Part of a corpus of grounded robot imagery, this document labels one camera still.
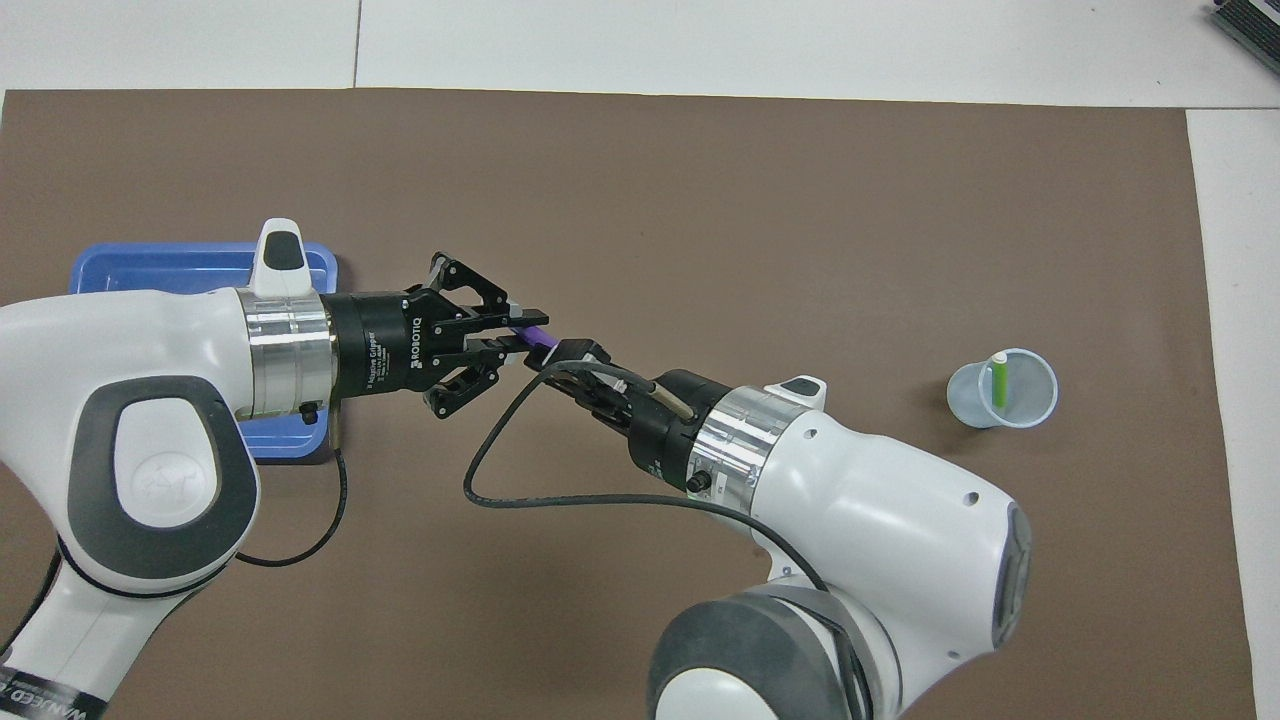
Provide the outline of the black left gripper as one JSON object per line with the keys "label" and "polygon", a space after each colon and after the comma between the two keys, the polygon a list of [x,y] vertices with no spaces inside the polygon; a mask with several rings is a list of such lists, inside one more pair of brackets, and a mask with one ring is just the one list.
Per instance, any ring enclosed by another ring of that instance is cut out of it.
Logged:
{"label": "black left gripper", "polygon": [[[481,302],[462,306],[445,295],[474,291]],[[467,336],[500,328],[547,325],[549,316],[520,306],[498,284],[447,252],[431,259],[428,282],[408,292],[328,293],[334,336],[334,396],[425,392],[444,419],[490,389],[508,360],[531,350],[516,334],[466,340],[454,354],[431,355],[434,336]]]}

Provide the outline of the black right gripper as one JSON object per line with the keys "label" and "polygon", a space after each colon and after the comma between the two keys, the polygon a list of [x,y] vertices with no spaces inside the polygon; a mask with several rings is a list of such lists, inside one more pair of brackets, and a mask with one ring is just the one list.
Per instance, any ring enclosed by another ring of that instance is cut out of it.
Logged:
{"label": "black right gripper", "polygon": [[[530,352],[525,366],[543,372],[557,363],[595,363],[614,366],[611,355],[595,340],[561,340],[547,352]],[[554,370],[545,384],[571,397],[594,419],[612,430],[627,430],[628,456],[634,465],[677,491],[686,491],[689,459],[707,414],[731,391],[726,384],[690,370],[668,370],[655,383],[685,401],[698,416],[681,421],[652,398],[632,401],[628,425],[626,392],[634,383],[608,372],[568,368]]]}

